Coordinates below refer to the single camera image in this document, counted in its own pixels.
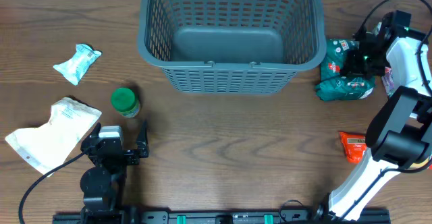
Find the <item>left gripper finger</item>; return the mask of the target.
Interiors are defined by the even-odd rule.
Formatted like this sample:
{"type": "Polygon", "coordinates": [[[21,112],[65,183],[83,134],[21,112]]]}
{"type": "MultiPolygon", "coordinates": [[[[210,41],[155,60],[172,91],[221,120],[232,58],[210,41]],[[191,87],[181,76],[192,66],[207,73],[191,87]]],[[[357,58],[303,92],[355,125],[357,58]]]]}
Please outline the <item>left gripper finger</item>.
{"type": "Polygon", "coordinates": [[[99,137],[100,130],[101,130],[101,124],[97,123],[96,126],[93,128],[92,132],[90,133],[89,138],[97,139],[99,137]]]}
{"type": "Polygon", "coordinates": [[[142,122],[140,132],[136,139],[137,151],[140,158],[147,158],[149,156],[149,144],[147,137],[147,122],[142,122]]]}

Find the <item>green coffee bag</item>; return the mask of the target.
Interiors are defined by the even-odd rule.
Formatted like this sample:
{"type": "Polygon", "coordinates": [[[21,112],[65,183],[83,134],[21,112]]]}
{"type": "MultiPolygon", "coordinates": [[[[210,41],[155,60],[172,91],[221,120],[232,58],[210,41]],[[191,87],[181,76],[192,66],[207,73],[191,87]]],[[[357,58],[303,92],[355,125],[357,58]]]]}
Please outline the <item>green coffee bag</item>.
{"type": "Polygon", "coordinates": [[[321,82],[315,86],[322,101],[349,101],[367,98],[375,87],[375,79],[342,76],[348,52],[358,48],[358,42],[345,39],[328,39],[327,52],[320,64],[321,82]]]}

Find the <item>tissue multipack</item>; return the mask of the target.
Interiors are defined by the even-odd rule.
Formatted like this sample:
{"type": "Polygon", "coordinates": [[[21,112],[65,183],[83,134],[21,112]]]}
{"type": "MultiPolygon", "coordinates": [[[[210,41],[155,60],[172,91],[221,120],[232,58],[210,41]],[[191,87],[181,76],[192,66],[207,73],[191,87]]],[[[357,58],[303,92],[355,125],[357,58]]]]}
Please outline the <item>tissue multipack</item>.
{"type": "MultiPolygon", "coordinates": [[[[379,22],[373,29],[372,33],[377,36],[381,28],[381,22],[379,22]]],[[[390,67],[385,67],[385,73],[381,77],[383,82],[387,97],[390,98],[394,93],[394,81],[392,76],[392,69],[390,67]]]]}

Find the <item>orange spaghetti packet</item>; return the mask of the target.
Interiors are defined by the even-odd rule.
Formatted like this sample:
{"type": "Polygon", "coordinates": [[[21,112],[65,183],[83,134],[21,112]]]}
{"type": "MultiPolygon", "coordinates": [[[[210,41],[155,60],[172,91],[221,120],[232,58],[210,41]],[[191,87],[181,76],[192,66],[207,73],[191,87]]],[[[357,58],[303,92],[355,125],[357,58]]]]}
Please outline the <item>orange spaghetti packet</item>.
{"type": "Polygon", "coordinates": [[[360,163],[367,149],[365,135],[340,132],[340,139],[347,160],[354,164],[360,163]]]}

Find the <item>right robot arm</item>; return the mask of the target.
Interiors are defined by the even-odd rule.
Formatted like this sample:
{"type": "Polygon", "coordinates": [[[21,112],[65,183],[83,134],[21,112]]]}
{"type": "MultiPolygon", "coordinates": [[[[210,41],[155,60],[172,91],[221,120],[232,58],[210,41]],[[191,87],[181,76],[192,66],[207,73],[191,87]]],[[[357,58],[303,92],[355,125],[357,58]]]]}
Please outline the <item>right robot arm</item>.
{"type": "Polygon", "coordinates": [[[428,36],[410,28],[410,13],[387,13],[376,33],[361,27],[359,48],[343,73],[384,73],[389,67],[394,92],[367,128],[367,149],[345,182],[328,196],[326,215],[356,221],[368,202],[392,178],[431,165],[431,72],[428,36]]]}

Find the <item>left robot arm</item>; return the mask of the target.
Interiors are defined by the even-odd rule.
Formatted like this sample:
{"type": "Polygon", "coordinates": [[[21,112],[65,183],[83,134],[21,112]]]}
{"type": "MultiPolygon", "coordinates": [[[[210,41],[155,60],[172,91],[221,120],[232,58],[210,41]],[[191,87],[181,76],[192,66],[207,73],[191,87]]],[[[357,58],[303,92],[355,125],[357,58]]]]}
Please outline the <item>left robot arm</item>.
{"type": "Polygon", "coordinates": [[[147,124],[143,122],[136,139],[136,148],[123,145],[122,128],[96,124],[83,140],[81,151],[94,167],[84,173],[80,188],[84,194],[82,223],[139,223],[135,207],[122,206],[122,198],[130,165],[139,165],[149,156],[147,124]]]}

